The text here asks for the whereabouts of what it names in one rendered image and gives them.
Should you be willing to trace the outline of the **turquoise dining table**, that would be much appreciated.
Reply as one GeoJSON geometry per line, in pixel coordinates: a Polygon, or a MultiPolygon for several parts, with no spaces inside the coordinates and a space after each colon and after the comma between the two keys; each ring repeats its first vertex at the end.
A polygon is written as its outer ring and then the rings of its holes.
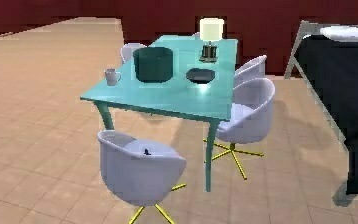
{"type": "Polygon", "coordinates": [[[199,61],[203,42],[193,36],[163,35],[154,47],[173,51],[173,77],[163,83],[143,83],[136,79],[134,62],[128,61],[118,71],[118,84],[109,86],[104,80],[84,92],[80,98],[91,101],[101,114],[104,126],[114,128],[110,108],[158,114],[209,124],[205,155],[205,190],[211,190],[211,157],[216,130],[221,121],[231,117],[233,79],[238,41],[222,39],[216,43],[217,62],[199,61]],[[215,78],[201,87],[190,82],[186,73],[192,68],[215,72],[215,78]]]}

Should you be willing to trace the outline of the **black bowl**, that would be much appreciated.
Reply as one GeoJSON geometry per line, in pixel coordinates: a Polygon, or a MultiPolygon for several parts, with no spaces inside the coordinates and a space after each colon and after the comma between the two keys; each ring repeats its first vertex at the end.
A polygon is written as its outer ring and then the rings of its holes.
{"type": "Polygon", "coordinates": [[[215,72],[210,69],[192,68],[186,73],[186,78],[196,84],[207,84],[215,78],[215,72]]]}

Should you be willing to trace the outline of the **dark green cooking pot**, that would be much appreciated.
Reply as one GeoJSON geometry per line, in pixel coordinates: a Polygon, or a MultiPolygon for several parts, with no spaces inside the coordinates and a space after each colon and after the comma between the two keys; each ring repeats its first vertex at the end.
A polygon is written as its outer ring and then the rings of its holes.
{"type": "Polygon", "coordinates": [[[173,77],[173,51],[166,47],[145,47],[133,52],[136,78],[144,83],[163,83],[173,77]]]}

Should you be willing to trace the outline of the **lilac shell swivel chair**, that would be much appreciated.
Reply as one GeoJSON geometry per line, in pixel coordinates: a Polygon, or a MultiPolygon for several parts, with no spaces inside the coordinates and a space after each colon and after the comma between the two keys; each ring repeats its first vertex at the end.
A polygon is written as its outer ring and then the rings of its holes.
{"type": "Polygon", "coordinates": [[[234,86],[237,87],[241,83],[251,79],[264,78],[266,59],[266,55],[258,56],[249,60],[237,69],[234,75],[234,86]]]}
{"type": "Polygon", "coordinates": [[[244,180],[246,173],[240,164],[237,153],[263,157],[260,152],[239,150],[237,144],[262,141],[269,133],[273,119],[273,105],[276,88],[268,78],[255,78],[245,81],[233,89],[231,118],[221,122],[216,138],[229,145],[215,143],[224,152],[212,157],[212,161],[231,154],[244,180]]]}
{"type": "Polygon", "coordinates": [[[159,203],[172,191],[186,167],[186,159],[157,141],[137,139],[115,130],[97,134],[100,146],[100,172],[107,189],[128,204],[138,206],[128,224],[134,224],[146,207],[153,206],[168,221],[172,218],[159,203]],[[145,155],[148,149],[151,155],[145,155]]]}
{"type": "Polygon", "coordinates": [[[120,56],[122,63],[125,64],[129,59],[133,57],[133,52],[137,49],[145,48],[141,43],[127,43],[120,49],[120,56]]]}

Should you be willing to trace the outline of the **lilac mug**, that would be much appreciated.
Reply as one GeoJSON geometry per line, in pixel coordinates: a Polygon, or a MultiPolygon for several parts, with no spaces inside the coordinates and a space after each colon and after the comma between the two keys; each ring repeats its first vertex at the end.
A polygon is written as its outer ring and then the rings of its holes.
{"type": "Polygon", "coordinates": [[[104,76],[108,86],[116,85],[121,79],[121,73],[115,68],[108,68],[104,71],[104,76]]]}

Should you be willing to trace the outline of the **table lamp with cream shade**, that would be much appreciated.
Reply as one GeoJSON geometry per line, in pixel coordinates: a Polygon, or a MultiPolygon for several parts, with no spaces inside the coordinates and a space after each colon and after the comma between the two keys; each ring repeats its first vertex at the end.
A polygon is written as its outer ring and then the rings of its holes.
{"type": "Polygon", "coordinates": [[[223,38],[224,20],[220,18],[202,18],[199,23],[199,39],[204,42],[200,61],[215,63],[217,61],[216,41],[223,38]]]}

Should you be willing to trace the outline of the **bed with black cover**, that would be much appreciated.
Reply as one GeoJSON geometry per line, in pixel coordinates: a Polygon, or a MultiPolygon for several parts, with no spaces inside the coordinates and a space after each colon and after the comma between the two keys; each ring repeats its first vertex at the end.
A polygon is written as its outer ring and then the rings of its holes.
{"type": "Polygon", "coordinates": [[[346,207],[358,196],[358,40],[330,39],[323,24],[302,20],[284,72],[296,69],[341,145],[348,151],[347,180],[333,202],[346,207]]]}

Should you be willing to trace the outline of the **white pillow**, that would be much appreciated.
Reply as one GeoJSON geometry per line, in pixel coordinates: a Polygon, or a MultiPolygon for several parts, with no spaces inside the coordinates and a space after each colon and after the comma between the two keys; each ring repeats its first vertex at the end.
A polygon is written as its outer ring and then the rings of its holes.
{"type": "Polygon", "coordinates": [[[320,34],[338,42],[358,42],[358,28],[352,26],[328,26],[320,29],[320,34]]]}

